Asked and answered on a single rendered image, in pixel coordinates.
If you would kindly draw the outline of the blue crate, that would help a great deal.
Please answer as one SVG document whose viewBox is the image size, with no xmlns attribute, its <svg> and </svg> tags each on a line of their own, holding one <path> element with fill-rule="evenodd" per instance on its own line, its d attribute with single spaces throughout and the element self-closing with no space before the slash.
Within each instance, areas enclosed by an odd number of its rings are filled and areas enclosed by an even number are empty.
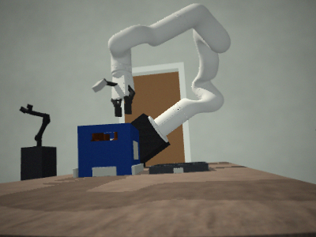
<svg viewBox="0 0 316 237">
<path fill-rule="evenodd" d="M 113 133 L 110 133 L 113 132 Z M 91 141 L 92 134 L 110 134 L 118 140 Z M 140 164 L 139 131 L 129 123 L 77 126 L 78 177 L 92 177 L 93 167 L 116 167 L 117 175 L 132 175 Z"/>
</svg>

